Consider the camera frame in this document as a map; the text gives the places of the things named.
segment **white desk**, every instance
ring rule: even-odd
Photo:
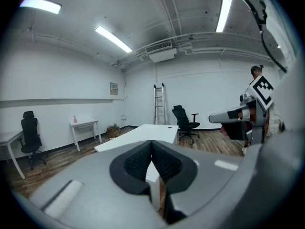
[[[176,144],[177,140],[177,125],[149,125],[144,124],[132,131],[125,133],[113,140],[96,146],[94,149],[97,152],[120,147],[122,145],[136,143],[146,140],[158,140]],[[160,208],[160,183],[159,173],[151,162],[146,173],[146,181],[151,187],[152,205],[155,210]]]
[[[10,144],[15,141],[18,137],[22,136],[22,131],[14,131],[14,132],[6,132],[6,133],[0,133],[0,146],[7,146],[10,156],[14,162],[15,167],[17,168],[20,176],[22,177],[22,179],[25,179],[24,174],[22,173],[16,159],[14,156],[14,153],[11,149]]]
[[[99,132],[99,125],[98,125],[98,120],[96,119],[93,119],[93,120],[86,120],[86,121],[79,121],[77,123],[70,123],[70,126],[71,126],[71,130],[72,130],[72,134],[73,134],[73,139],[74,139],[74,144],[76,145],[77,147],[77,150],[80,152],[80,147],[78,146],[78,143],[77,143],[77,139],[76,139],[76,135],[75,135],[75,128],[83,128],[83,127],[88,127],[88,126],[92,126],[92,134],[93,134],[93,137],[95,139],[96,135],[95,135],[95,130],[94,130],[94,125],[96,125],[96,129],[97,129],[97,133],[99,135],[99,140],[100,140],[100,143],[102,143],[102,138],[101,138],[101,134]]]

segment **office chair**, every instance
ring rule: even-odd
[[[196,135],[196,136],[198,136],[198,138],[200,138],[200,136],[195,133],[191,133],[191,130],[200,125],[199,122],[195,122],[196,115],[198,115],[198,114],[192,114],[194,116],[193,122],[189,122],[189,119],[186,116],[185,110],[182,108],[181,105],[174,106],[172,112],[178,120],[177,125],[179,126],[179,128],[182,131],[186,131],[183,133],[179,132],[179,135],[183,134],[183,136],[179,138],[179,141],[181,141],[181,138],[188,136],[193,141],[193,143],[195,143],[191,136]]]
[[[17,140],[21,143],[21,151],[29,155],[30,159],[28,160],[29,165],[31,166],[30,169],[34,169],[34,163],[36,160],[41,160],[46,165],[47,162],[40,158],[36,151],[41,152],[39,147],[42,145],[40,140],[40,135],[37,134],[37,124],[38,121],[34,118],[33,111],[26,111],[23,114],[23,120],[21,120],[23,135],[24,135],[24,142],[22,143],[22,137],[18,138]]]

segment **person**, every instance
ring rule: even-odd
[[[253,81],[251,81],[249,85],[251,85],[251,83],[254,82],[257,77],[259,77],[263,74],[263,66],[262,65],[252,66],[250,72],[251,72],[251,75],[253,76]],[[248,146],[249,146],[249,141],[245,141],[244,142],[244,147],[242,148],[242,151],[244,152],[248,148]]]

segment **ceiling light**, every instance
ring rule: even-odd
[[[20,7],[31,7],[58,14],[61,5],[46,0],[24,0]]]
[[[223,32],[225,23],[227,21],[232,0],[223,0],[221,4],[220,16],[216,28],[216,32]]]
[[[97,33],[101,34],[102,36],[106,37],[108,40],[112,41],[113,43],[117,44],[120,48],[122,48],[126,52],[131,52],[132,51],[120,39],[118,39],[117,37],[112,35],[109,31],[104,29],[102,26],[99,26],[95,31]]]

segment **baseboard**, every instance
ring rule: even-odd
[[[221,131],[221,128],[213,128],[213,129],[194,129],[196,132],[211,132],[211,131]]]
[[[138,126],[126,125],[126,126],[123,126],[120,129],[123,130],[123,129],[127,128],[127,127],[135,127],[135,128],[137,128]],[[101,136],[105,136],[105,135],[106,135],[106,132],[101,133]],[[91,136],[91,137],[86,138],[84,140],[78,141],[78,144],[85,143],[85,142],[93,140],[93,139],[94,139],[94,137]],[[46,150],[46,151],[43,151],[41,154],[49,154],[49,153],[52,153],[52,152],[55,152],[55,151],[59,151],[59,150],[62,150],[62,149],[68,148],[68,147],[72,147],[72,146],[75,146],[75,144],[74,143],[70,143],[70,144],[67,144],[65,146],[61,146],[61,147],[57,147],[57,148],[54,148],[54,149]],[[18,160],[24,160],[24,159],[27,159],[27,158],[28,158],[28,156],[25,155],[25,156],[16,158],[16,160],[17,161]]]
[[[123,126],[122,128],[120,128],[121,130],[127,128],[127,127],[133,127],[133,128],[138,128],[138,126],[134,126],[134,125],[126,125],[126,126]],[[215,129],[194,129],[194,131],[196,132],[206,132],[206,131],[220,131],[221,129],[220,128],[215,128]],[[89,137],[89,138],[86,138],[84,140],[81,140],[81,141],[78,141],[79,144],[81,143],[85,143],[87,141],[90,141],[90,140],[93,140],[94,137]],[[62,149],[65,149],[65,148],[68,148],[68,147],[72,147],[72,146],[75,146],[74,143],[71,143],[71,144],[67,144],[65,146],[61,146],[61,147],[57,147],[57,148],[54,148],[54,149],[50,149],[50,150],[46,150],[46,151],[43,151],[42,154],[49,154],[49,153],[52,153],[52,152],[55,152],[55,151],[59,151],[59,150],[62,150]],[[24,160],[24,159],[27,159],[28,156],[23,156],[23,157],[19,157],[19,158],[16,158],[16,160]]]

